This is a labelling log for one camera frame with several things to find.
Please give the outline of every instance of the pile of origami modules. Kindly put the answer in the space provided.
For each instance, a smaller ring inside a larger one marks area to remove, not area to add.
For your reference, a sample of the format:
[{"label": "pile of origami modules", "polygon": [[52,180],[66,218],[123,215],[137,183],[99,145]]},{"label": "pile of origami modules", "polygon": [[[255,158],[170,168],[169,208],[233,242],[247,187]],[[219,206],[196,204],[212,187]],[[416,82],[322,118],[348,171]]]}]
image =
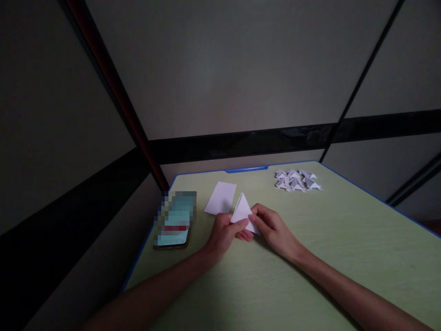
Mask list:
[{"label": "pile of origami modules", "polygon": [[299,190],[302,192],[311,191],[313,188],[322,190],[322,187],[313,181],[313,178],[317,178],[313,173],[305,170],[293,170],[290,169],[287,172],[279,169],[276,171],[277,184],[276,188],[284,188],[287,192],[293,192]]}]

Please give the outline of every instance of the forearm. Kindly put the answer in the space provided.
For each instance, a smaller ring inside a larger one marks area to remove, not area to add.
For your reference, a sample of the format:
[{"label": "forearm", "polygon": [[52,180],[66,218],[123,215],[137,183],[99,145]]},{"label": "forearm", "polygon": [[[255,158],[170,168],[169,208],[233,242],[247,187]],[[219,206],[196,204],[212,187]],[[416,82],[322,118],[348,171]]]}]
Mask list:
[{"label": "forearm", "polygon": [[365,330],[431,330],[394,304],[344,276],[302,247],[292,261]]},{"label": "forearm", "polygon": [[82,330],[145,330],[192,282],[214,266],[205,250],[153,276],[102,308]]}]

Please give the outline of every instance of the table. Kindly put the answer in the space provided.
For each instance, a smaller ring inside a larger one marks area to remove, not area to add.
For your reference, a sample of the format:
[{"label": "table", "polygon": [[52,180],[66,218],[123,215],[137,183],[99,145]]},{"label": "table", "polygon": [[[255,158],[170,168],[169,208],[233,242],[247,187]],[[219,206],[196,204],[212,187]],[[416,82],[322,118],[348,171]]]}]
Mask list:
[{"label": "table", "polygon": [[[278,169],[312,172],[323,191],[275,189]],[[314,254],[432,328],[441,328],[441,239],[315,161],[259,171],[177,176],[171,190],[198,193],[189,246],[154,251],[153,235],[148,236],[126,289],[205,244],[215,217],[203,210],[218,181],[237,184],[232,209],[244,192],[250,207],[260,202],[278,211]],[[152,329],[341,331],[356,327],[320,288],[256,239],[251,243],[234,240],[224,259],[192,284]]]}]

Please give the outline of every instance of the blue clip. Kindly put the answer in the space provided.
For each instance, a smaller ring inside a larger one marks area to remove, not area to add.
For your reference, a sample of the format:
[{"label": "blue clip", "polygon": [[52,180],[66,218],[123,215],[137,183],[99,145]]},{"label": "blue clip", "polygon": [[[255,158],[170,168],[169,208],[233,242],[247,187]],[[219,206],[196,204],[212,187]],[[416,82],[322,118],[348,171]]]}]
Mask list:
[{"label": "blue clip", "polygon": [[235,172],[245,172],[245,171],[256,171],[256,170],[266,170],[269,166],[263,165],[260,167],[250,167],[250,168],[239,168],[239,169],[228,169],[224,170],[226,173],[235,173]]}]

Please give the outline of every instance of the pixelated phone screen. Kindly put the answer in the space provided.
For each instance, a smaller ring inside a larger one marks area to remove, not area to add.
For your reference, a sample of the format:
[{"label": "pixelated phone screen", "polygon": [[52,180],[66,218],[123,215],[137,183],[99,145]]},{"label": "pixelated phone screen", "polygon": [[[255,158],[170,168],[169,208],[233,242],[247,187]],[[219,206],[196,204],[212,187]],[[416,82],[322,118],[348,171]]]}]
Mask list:
[{"label": "pixelated phone screen", "polygon": [[194,195],[175,195],[168,204],[163,204],[161,208],[162,222],[158,225],[155,246],[185,244],[188,238],[188,228],[193,222],[194,207]]}]

